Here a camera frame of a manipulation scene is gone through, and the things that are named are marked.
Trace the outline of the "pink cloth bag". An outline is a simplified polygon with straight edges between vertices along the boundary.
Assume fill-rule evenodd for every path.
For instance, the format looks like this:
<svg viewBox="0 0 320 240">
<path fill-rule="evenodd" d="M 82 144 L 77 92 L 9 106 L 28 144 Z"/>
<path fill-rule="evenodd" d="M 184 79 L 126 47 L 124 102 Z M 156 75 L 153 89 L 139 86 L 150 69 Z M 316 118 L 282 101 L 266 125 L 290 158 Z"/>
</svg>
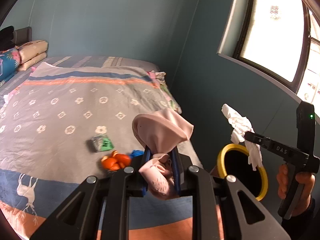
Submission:
<svg viewBox="0 0 320 240">
<path fill-rule="evenodd" d="M 178 197 L 171 169 L 172 151 L 179 143 L 190 139 L 194 126 L 172 109 L 137 115 L 132 130 L 142 146 L 151 150 L 148 189 L 161 200 Z"/>
</svg>

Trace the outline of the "blue plastic bag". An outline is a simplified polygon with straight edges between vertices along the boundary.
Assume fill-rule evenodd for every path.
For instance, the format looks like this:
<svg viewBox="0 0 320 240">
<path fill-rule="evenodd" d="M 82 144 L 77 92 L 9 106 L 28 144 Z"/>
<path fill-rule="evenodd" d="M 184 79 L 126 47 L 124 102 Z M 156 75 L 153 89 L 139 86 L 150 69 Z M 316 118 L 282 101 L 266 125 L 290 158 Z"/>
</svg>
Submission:
<svg viewBox="0 0 320 240">
<path fill-rule="evenodd" d="M 144 151 L 141 151 L 141 150 L 133 150 L 130 154 L 129 154 L 129 157 L 131 159 L 135 158 L 135 157 L 138 157 L 138 156 L 141 156 L 144 154 Z"/>
</svg>

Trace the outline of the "silver green foil wrapper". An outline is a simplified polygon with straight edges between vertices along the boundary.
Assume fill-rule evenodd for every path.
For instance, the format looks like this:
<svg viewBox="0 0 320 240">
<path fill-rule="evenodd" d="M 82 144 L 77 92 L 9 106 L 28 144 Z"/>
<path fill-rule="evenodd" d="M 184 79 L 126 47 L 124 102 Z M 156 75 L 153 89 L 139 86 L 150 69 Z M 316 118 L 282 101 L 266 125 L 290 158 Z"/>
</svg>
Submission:
<svg viewBox="0 0 320 240">
<path fill-rule="evenodd" d="M 87 140 L 87 146 L 92 152 L 106 152 L 114 149 L 110 138 L 106 135 L 96 135 Z"/>
</svg>

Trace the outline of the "white tissue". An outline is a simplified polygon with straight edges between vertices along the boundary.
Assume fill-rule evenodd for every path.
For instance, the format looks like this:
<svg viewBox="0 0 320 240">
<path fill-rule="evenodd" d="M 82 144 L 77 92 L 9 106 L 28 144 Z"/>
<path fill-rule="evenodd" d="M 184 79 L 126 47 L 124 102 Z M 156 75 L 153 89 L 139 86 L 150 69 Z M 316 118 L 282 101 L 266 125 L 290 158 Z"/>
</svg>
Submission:
<svg viewBox="0 0 320 240">
<path fill-rule="evenodd" d="M 245 147 L 249 152 L 248 163 L 252 165 L 253 171 L 255 171 L 257 167 L 263 167 L 263 158 L 260 146 L 245 139 L 246 132 L 254 133 L 254 129 L 249 119 L 240 115 L 226 103 L 223 104 L 221 112 L 233 128 L 231 141 L 234 144 L 240 144 L 242 142 L 245 143 Z"/>
</svg>

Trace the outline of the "yellow rimmed black trash bin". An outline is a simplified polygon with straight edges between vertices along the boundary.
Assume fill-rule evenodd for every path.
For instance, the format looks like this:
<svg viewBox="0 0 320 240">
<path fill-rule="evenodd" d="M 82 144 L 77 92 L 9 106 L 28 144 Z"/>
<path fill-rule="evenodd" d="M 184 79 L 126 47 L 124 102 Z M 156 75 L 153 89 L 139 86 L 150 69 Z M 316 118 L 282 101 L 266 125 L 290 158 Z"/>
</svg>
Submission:
<svg viewBox="0 0 320 240">
<path fill-rule="evenodd" d="M 220 178 L 233 175 L 255 196 L 257 201 L 265 198 L 268 191 L 268 176 L 264 167 L 253 170 L 248 163 L 249 152 L 239 144 L 226 145 L 217 156 L 216 168 Z"/>
</svg>

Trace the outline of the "floral green pink cloth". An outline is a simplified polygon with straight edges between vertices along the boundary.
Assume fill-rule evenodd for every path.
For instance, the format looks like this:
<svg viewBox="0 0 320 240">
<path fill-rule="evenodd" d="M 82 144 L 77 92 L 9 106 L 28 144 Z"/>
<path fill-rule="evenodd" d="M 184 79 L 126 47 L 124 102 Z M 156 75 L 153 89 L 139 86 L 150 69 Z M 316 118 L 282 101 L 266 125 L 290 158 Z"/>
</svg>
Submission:
<svg viewBox="0 0 320 240">
<path fill-rule="evenodd" d="M 175 98 L 172 96 L 169 87 L 167 86 L 165 76 L 166 72 L 155 72 L 154 70 L 148 72 L 149 77 L 158 84 L 161 93 L 163 94 L 165 100 L 161 101 L 161 105 L 172 109 L 178 114 L 182 113 L 180 105 L 177 103 Z"/>
</svg>

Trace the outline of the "patterned grey orange bed cover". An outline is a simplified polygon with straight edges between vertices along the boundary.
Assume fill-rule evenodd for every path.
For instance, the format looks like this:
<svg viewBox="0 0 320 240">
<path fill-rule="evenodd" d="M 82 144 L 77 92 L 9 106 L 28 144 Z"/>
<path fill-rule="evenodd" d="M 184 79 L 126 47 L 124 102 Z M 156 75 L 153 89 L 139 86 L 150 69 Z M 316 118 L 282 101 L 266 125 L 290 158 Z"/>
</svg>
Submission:
<svg viewBox="0 0 320 240">
<path fill-rule="evenodd" d="M 139 67 L 41 63 L 1 109 L 1 239 L 202 239 L 212 229 L 221 239 L 217 207 L 196 224 L 208 173 L 190 139 L 176 146 L 181 190 L 174 199 L 149 189 L 143 196 L 143 155 L 117 171 L 101 165 L 113 151 L 145 151 L 132 122 L 166 109 L 164 100 Z M 92 152 L 87 140 L 96 135 L 114 149 Z"/>
</svg>

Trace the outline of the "beige floral pillow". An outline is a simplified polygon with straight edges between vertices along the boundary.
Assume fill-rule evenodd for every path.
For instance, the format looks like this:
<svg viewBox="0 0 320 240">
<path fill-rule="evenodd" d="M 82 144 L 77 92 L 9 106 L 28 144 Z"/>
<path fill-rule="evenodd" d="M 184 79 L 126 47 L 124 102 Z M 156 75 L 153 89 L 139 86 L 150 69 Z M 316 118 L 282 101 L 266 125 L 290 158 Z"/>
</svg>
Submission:
<svg viewBox="0 0 320 240">
<path fill-rule="evenodd" d="M 41 53 L 35 57 L 33 57 L 32 59 L 26 61 L 25 63 L 21 64 L 18 68 L 17 71 L 26 71 L 27 69 L 29 69 L 30 67 L 32 67 L 33 65 L 37 64 L 38 62 L 42 61 L 43 59 L 45 59 L 47 57 L 47 53 Z"/>
<path fill-rule="evenodd" d="M 45 40 L 35 40 L 27 42 L 19 46 L 18 51 L 20 54 L 20 64 L 26 63 L 27 61 L 44 54 L 47 55 L 48 42 Z"/>
</svg>

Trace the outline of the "blue floral folded quilt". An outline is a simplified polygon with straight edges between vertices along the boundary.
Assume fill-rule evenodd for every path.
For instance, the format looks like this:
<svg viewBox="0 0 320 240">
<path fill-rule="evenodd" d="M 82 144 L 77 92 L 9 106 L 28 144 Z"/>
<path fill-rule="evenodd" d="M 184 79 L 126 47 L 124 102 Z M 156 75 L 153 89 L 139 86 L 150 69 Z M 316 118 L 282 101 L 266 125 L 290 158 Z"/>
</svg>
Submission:
<svg viewBox="0 0 320 240">
<path fill-rule="evenodd" d="M 6 51 L 1 51 L 1 76 L 0 81 L 7 82 L 11 79 L 20 65 L 21 57 L 17 48 L 11 48 Z"/>
</svg>

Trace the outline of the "dark grey headboard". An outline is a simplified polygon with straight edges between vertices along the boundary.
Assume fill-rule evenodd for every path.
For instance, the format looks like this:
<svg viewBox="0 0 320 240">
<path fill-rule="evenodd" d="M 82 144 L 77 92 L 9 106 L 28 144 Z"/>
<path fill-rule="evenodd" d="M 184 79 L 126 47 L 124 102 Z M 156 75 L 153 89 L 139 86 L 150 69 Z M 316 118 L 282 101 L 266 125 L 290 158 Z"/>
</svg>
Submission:
<svg viewBox="0 0 320 240">
<path fill-rule="evenodd" d="M 12 39 L 12 42 L 17 46 L 21 46 L 32 40 L 32 28 L 25 27 L 22 29 L 17 29 L 13 32 L 13 35 L 14 38 Z"/>
</svg>

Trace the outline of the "black clothing pile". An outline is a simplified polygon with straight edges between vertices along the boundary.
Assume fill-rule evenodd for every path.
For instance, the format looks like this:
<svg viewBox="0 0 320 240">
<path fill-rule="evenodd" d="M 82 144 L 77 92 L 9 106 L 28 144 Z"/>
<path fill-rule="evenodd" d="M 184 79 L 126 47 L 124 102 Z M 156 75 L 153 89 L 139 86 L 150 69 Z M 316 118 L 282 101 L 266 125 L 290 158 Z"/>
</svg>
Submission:
<svg viewBox="0 0 320 240">
<path fill-rule="evenodd" d="M 0 51 L 6 51 L 14 48 L 14 27 L 8 26 L 0 31 Z"/>
</svg>

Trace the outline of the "window with dark frame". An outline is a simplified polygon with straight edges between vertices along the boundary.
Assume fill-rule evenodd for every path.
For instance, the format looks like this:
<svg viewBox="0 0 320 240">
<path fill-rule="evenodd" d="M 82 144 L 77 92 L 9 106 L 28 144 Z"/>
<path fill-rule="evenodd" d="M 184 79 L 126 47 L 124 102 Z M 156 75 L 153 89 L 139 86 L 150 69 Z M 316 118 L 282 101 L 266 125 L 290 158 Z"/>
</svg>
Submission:
<svg viewBox="0 0 320 240">
<path fill-rule="evenodd" d="M 319 21 L 303 0 L 233 0 L 217 53 L 319 107 Z"/>
</svg>

